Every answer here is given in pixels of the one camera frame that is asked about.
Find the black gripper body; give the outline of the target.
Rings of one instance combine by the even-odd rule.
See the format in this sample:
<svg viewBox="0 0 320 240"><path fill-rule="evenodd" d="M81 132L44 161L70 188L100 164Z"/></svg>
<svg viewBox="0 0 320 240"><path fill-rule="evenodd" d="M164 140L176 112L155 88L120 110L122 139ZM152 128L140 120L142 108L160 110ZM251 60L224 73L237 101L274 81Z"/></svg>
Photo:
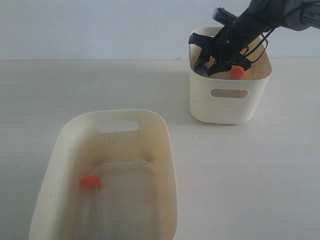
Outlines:
<svg viewBox="0 0 320 240"><path fill-rule="evenodd" d="M265 30L265 23L250 14L242 14L213 37L209 54L215 60L232 60Z"/></svg>

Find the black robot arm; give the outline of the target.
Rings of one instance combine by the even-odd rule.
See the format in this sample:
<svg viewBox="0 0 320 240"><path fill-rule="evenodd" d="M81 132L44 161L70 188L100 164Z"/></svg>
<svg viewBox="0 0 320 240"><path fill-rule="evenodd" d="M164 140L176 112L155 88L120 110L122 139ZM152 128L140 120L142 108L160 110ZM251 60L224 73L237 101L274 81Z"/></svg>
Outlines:
<svg viewBox="0 0 320 240"><path fill-rule="evenodd" d="M202 76L228 72L233 66L251 68L254 61L248 57L277 28L304 31L320 27L320 2L318 0L252 0L247 9L236 16L218 7L212 19L223 25L215 36L192 33L189 45L201 51L192 65Z"/></svg>

